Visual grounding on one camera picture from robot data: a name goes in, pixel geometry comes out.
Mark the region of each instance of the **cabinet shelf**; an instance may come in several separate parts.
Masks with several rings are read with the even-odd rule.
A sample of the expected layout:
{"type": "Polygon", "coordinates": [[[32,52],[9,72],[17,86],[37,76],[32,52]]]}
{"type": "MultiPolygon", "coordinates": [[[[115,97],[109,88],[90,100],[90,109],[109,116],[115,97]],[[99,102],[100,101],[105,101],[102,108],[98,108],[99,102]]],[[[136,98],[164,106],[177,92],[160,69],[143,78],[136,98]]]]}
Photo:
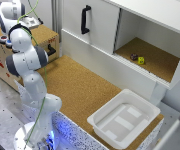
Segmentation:
{"type": "Polygon", "coordinates": [[[134,38],[115,53],[137,65],[139,65],[137,60],[130,59],[131,54],[135,53],[139,57],[144,57],[145,64],[139,66],[168,82],[171,82],[180,61],[180,58],[139,38],[134,38]]]}

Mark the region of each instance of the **door handle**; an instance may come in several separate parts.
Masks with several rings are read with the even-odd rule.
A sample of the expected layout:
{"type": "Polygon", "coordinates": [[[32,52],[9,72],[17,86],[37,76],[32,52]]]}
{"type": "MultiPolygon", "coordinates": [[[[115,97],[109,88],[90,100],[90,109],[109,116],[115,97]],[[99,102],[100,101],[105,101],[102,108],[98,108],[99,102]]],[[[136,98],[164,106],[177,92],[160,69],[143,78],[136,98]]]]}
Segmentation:
{"type": "Polygon", "coordinates": [[[91,7],[86,5],[86,8],[82,10],[82,24],[81,24],[81,31],[82,34],[88,33],[90,30],[86,28],[86,12],[91,10],[91,7]]]}

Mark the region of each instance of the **yellow object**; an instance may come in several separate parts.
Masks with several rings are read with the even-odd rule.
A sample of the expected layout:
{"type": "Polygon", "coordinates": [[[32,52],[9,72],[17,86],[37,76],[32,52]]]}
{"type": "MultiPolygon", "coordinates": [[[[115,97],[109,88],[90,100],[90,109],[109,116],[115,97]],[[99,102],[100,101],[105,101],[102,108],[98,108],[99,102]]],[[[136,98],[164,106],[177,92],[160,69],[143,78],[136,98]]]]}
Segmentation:
{"type": "Polygon", "coordinates": [[[143,65],[144,64],[144,58],[138,57],[138,64],[143,65]]]}

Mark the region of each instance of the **green cable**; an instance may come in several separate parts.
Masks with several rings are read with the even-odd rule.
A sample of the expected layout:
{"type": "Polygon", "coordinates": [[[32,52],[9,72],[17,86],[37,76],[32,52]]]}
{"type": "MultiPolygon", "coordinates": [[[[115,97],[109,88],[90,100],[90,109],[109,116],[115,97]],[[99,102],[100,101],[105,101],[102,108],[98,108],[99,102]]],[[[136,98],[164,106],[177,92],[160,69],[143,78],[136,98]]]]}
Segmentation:
{"type": "Polygon", "coordinates": [[[23,29],[25,32],[27,32],[27,34],[29,34],[29,36],[32,37],[32,39],[34,40],[34,42],[35,42],[36,45],[38,46],[38,43],[37,43],[36,39],[32,36],[32,34],[30,34],[30,33],[29,33],[26,29],[24,29],[24,28],[21,28],[21,29],[23,29]]]}
{"type": "Polygon", "coordinates": [[[32,5],[31,5],[31,3],[30,3],[30,0],[28,0],[28,3],[29,3],[29,5],[30,5],[30,8],[32,9],[32,5]]]}
{"type": "MultiPolygon", "coordinates": [[[[46,67],[44,67],[44,71],[45,71],[45,79],[46,79],[46,87],[47,87],[47,73],[46,73],[46,67]]],[[[37,117],[37,119],[36,119],[36,121],[35,121],[34,126],[32,127],[32,131],[31,131],[31,133],[30,133],[30,136],[29,136],[29,138],[27,139],[27,142],[26,142],[26,144],[25,144],[25,148],[26,148],[26,146],[27,146],[27,144],[28,144],[28,142],[29,142],[29,140],[30,140],[30,137],[31,137],[31,135],[32,135],[32,133],[33,133],[33,131],[34,131],[34,128],[35,128],[36,124],[37,124],[37,121],[39,120],[40,114],[41,114],[42,109],[43,109],[43,106],[44,106],[45,99],[46,99],[46,98],[44,97],[43,103],[42,103],[42,105],[41,105],[40,112],[39,112],[39,114],[38,114],[38,117],[37,117]]]]}
{"type": "Polygon", "coordinates": [[[34,6],[34,8],[32,8],[32,10],[31,10],[30,12],[28,12],[27,14],[25,14],[25,15],[23,15],[23,16],[21,16],[21,17],[18,18],[17,24],[19,24],[19,21],[20,21],[21,18],[27,16],[27,15],[30,14],[31,12],[34,12],[35,8],[36,8],[37,5],[38,5],[38,2],[39,2],[39,0],[37,0],[36,5],[34,6]]]}

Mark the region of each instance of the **small toy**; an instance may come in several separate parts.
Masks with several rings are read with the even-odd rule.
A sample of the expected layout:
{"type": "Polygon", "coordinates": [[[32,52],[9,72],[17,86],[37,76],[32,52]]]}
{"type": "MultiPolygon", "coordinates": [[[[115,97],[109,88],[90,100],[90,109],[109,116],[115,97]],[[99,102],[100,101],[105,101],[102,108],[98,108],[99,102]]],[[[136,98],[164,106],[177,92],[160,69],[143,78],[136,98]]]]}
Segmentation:
{"type": "Polygon", "coordinates": [[[144,57],[138,58],[138,64],[143,65],[144,64],[144,57]]]}
{"type": "Polygon", "coordinates": [[[131,54],[130,59],[137,60],[138,59],[138,55],[137,54],[131,54]]]}

